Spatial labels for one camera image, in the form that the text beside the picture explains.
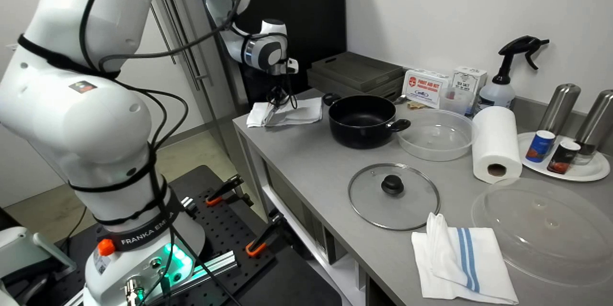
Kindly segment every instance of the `black pot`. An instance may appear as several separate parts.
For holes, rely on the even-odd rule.
[[[332,136],[347,147],[370,149],[389,142],[392,132],[411,126],[408,120],[394,121],[396,106],[383,97],[368,94],[341,98],[334,93],[322,97],[328,111]]]

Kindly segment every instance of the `floor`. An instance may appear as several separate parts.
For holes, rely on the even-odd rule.
[[[164,147],[158,151],[156,167],[166,180],[172,181],[195,167],[207,165],[222,180],[235,175],[236,169],[222,148],[208,131],[201,132],[186,140]],[[243,184],[243,192],[249,194],[254,206],[252,209],[264,218],[262,205]],[[83,204],[67,185],[59,186],[35,197],[4,208],[13,218],[32,232],[40,232],[48,240],[55,242],[65,238],[76,225],[83,212]],[[76,232],[94,225],[96,221],[87,211]]]

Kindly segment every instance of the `white robotic arm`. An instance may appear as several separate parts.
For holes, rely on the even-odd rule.
[[[206,0],[217,25],[223,26],[235,1]],[[248,2],[240,0],[237,13]],[[109,55],[130,55],[138,49],[151,0],[95,0],[82,27],[86,3],[40,0],[0,81],[0,123],[28,140],[74,188],[114,245],[104,252],[92,247],[85,269],[84,305],[123,306],[123,288],[133,284],[134,276],[140,288],[151,292],[151,299],[161,295],[156,284],[159,267],[149,262],[168,256],[164,251],[172,238],[168,223],[182,235],[177,248],[194,263],[188,247],[197,255],[205,232],[182,211],[176,195],[155,171],[155,152],[147,143],[151,132],[147,106],[112,80],[125,57],[109,59],[102,71],[95,68]],[[297,72],[297,63],[287,58],[283,23],[266,20],[254,35],[234,25],[223,28],[221,36],[237,61],[273,75]],[[160,204],[173,214],[169,221]],[[172,288],[188,282],[194,269],[178,263],[169,266],[168,273],[182,276],[173,280]]]

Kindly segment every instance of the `paper towel roll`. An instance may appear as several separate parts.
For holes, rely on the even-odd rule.
[[[522,173],[517,144],[515,114],[505,107],[490,106],[473,119],[477,139],[473,143],[473,174],[490,184]]]

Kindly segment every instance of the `white towel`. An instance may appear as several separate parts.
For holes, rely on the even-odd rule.
[[[321,120],[322,115],[320,97],[298,100],[297,108],[290,101],[276,109],[271,103],[257,102],[247,116],[247,127],[309,124]]]
[[[423,297],[518,304],[491,228],[447,227],[431,213],[426,232],[413,232],[411,241]]]

